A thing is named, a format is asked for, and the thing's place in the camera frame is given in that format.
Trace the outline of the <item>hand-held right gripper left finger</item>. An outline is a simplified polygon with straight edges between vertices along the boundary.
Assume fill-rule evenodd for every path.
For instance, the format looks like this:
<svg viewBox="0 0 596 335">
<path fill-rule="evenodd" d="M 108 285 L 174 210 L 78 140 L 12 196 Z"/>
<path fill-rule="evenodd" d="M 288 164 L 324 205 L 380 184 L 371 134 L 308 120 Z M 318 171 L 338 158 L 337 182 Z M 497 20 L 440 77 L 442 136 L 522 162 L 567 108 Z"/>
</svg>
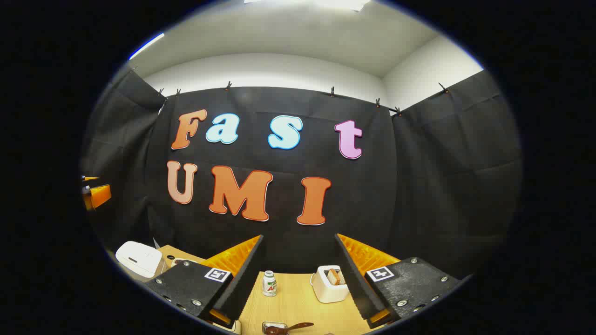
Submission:
<svg viewBox="0 0 596 335">
<path fill-rule="evenodd" d="M 232 327 L 259 276 L 263 241 L 258 235 L 200 263 L 180 261 L 145 286 L 183 312 Z"/>
</svg>

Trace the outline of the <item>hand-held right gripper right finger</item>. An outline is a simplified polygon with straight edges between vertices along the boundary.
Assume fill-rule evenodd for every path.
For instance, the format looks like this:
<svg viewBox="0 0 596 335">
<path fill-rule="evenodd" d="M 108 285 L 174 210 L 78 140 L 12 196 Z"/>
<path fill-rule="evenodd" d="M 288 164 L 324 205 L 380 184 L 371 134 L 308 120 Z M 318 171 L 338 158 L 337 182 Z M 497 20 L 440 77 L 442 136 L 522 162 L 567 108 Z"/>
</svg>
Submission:
<svg viewBox="0 0 596 335">
<path fill-rule="evenodd" d="M 415 253 L 396 257 L 340 233 L 334 241 L 340 271 L 370 329 L 413 320 L 471 279 L 470 274 L 454 275 Z"/>
</svg>

